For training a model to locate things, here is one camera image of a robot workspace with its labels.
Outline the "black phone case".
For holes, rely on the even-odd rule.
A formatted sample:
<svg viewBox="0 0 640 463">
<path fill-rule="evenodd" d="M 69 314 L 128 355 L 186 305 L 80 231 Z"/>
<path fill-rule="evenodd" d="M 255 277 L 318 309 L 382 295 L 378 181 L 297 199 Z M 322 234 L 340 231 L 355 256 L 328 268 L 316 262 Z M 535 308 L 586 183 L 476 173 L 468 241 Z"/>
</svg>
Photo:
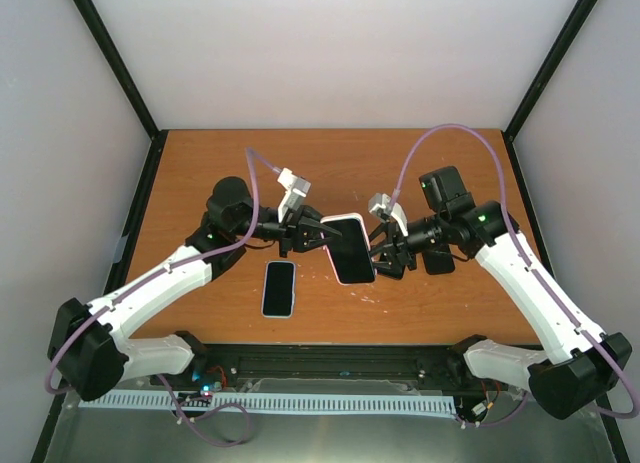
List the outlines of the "black phone case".
<svg viewBox="0 0 640 463">
<path fill-rule="evenodd" d="M 421 256 L 429 275 L 450 274 L 455 271 L 454 258 L 450 252 L 424 251 Z"/>
</svg>

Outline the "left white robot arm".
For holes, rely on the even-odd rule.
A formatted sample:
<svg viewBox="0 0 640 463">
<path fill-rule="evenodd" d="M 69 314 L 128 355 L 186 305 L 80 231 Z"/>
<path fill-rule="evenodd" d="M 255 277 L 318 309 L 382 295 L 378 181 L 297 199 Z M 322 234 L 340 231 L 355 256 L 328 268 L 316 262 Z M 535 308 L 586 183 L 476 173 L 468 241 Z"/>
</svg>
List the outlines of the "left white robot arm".
<svg viewBox="0 0 640 463">
<path fill-rule="evenodd" d="M 52 367 L 84 401 L 117 384 L 155 374 L 201 383 L 208 361 L 188 332 L 136 339 L 134 333 L 169 305 L 229 271 L 251 238 L 277 243 L 281 256 L 304 253 L 340 239 L 305 204 L 309 182 L 291 176 L 276 208 L 250 195 L 253 183 L 236 176 L 216 183 L 200 226 L 165 261 L 129 284 L 89 303 L 71 298 L 57 310 L 47 356 Z"/>
</svg>

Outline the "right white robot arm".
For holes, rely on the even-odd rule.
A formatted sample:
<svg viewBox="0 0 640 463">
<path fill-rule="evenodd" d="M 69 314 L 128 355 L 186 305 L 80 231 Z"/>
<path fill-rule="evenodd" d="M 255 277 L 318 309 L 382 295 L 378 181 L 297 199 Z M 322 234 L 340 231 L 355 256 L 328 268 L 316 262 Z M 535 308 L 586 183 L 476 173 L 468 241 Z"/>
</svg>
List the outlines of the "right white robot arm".
<svg viewBox="0 0 640 463">
<path fill-rule="evenodd" d="M 541 350 L 498 344 L 484 336 L 454 346 L 459 379 L 492 379 L 529 392 L 564 420 L 611 390 L 632 354 L 622 333 L 606 333 L 588 318 L 537 259 L 515 220 L 497 201 L 474 202 L 459 171 L 445 167 L 420 177 L 432 215 L 409 222 L 402 207 L 375 194 L 369 212 L 380 221 L 369 239 L 377 272 L 400 279 L 423 259 L 428 274 L 455 269 L 457 247 L 503 288 L 534 330 Z"/>
</svg>

